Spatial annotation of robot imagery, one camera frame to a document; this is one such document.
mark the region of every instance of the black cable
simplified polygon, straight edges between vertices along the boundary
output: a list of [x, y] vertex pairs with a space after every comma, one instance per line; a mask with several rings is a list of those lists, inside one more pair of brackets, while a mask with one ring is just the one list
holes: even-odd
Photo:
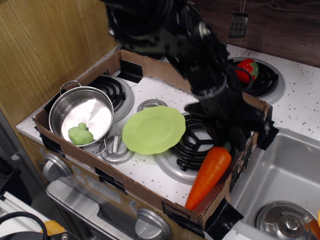
[[17, 211], [17, 212], [11, 212], [6, 215], [3, 215], [0, 217], [0, 224], [2, 224], [3, 222], [5, 222], [9, 219], [13, 219], [16, 217], [26, 217], [26, 218], [30, 218], [30, 219], [33, 219], [34, 221], [36, 221], [40, 225], [40, 227], [42, 228], [43, 240], [48, 240], [48, 232], [47, 232], [47, 228], [46, 228], [45, 224], [40, 220], [40, 218], [38, 218], [37, 216], [35, 216], [29, 212]]
[[243, 92], [249, 91], [252, 88], [252, 85], [254, 84], [254, 79], [252, 78], [252, 75], [247, 70], [245, 70], [245, 69], [243, 69], [241, 67], [233, 66], [233, 65], [230, 65], [229, 67], [232, 68], [233, 70], [238, 70], [238, 71], [245, 72], [248, 75], [250, 82], [248, 83], [246, 88], [242, 89], [242, 91]]

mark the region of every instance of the black tape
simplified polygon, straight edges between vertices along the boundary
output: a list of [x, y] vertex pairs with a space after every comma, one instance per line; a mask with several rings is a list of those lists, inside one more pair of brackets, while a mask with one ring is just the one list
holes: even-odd
[[187, 229], [190, 232], [205, 238], [205, 234], [202, 231], [202, 225], [190, 220], [190, 216], [185, 212], [173, 208], [162, 202], [163, 213], [166, 214], [172, 221], [175, 221], [181, 228]]
[[230, 182], [230, 186], [229, 186], [230, 192], [232, 191], [232, 189], [236, 185], [237, 180], [240, 176], [240, 173], [243, 171], [243, 169], [247, 168], [249, 157], [252, 153], [252, 145], [253, 145], [253, 142], [250, 141], [249, 146], [247, 148], [247, 151], [242, 154], [241, 160], [238, 161], [237, 166], [235, 167], [234, 171], [231, 174], [231, 182]]
[[258, 139], [256, 141], [257, 146], [262, 150], [266, 150], [270, 146], [279, 132], [279, 129], [274, 127], [273, 124], [275, 122], [271, 121], [271, 118], [267, 117], [265, 123], [269, 129], [267, 131], [259, 132]]
[[122, 182], [118, 181], [116, 178], [107, 174], [106, 172], [102, 171], [101, 169], [99, 169], [97, 167], [95, 167], [94, 169], [95, 169], [95, 173], [98, 174], [99, 180], [101, 183], [110, 184], [110, 185], [116, 187], [121, 192], [127, 194]]
[[205, 223], [205, 231], [214, 240], [222, 240], [242, 216], [224, 198]]
[[134, 83], [139, 83], [143, 78], [142, 67], [138, 64], [120, 60], [121, 72], [117, 77]]
[[61, 90], [61, 94], [60, 94], [60, 92], [57, 93], [57, 94], [44, 106], [43, 109], [49, 114], [52, 106], [53, 106], [54, 103], [55, 103], [55, 101], [57, 101], [58, 98], [59, 98], [62, 94], [64, 94], [66, 91], [67, 91], [67, 90], [62, 89], [62, 90]]
[[39, 134], [42, 139], [43, 145], [46, 149], [60, 155], [63, 158], [66, 158], [66, 155], [62, 152], [60, 144], [56, 143], [55, 141], [52, 141], [50, 138], [46, 137], [41, 132], [39, 132]]

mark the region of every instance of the wooden panel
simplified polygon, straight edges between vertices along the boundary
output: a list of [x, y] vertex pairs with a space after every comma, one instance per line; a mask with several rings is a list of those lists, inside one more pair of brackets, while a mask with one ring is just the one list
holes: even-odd
[[222, 42], [320, 67], [320, 1], [246, 0], [245, 38], [229, 38], [240, 0], [193, 0]]
[[12, 128], [116, 43], [99, 0], [0, 0], [0, 108]]

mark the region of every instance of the red toy strawberry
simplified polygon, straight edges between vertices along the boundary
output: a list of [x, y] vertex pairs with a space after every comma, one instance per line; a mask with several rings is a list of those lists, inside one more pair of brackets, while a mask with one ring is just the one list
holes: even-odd
[[[255, 60], [251, 58], [246, 58], [245, 60], [241, 61], [238, 65], [238, 68], [242, 68], [249, 72], [252, 76], [253, 81], [255, 81], [259, 75], [259, 67]], [[243, 82], [245, 84], [250, 83], [250, 78], [248, 74], [241, 70], [235, 70], [236, 75], [238, 76], [238, 79], [240, 82]]]

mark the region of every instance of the orange carrot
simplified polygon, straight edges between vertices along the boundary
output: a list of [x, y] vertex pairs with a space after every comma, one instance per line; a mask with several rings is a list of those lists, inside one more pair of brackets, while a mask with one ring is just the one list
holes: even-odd
[[193, 183], [185, 207], [193, 210], [214, 188], [231, 163], [230, 153], [220, 146], [209, 150]]
[[319, 227], [318, 221], [313, 219], [309, 222], [309, 225], [310, 225], [310, 230], [315, 235], [316, 239], [320, 240], [320, 227]]

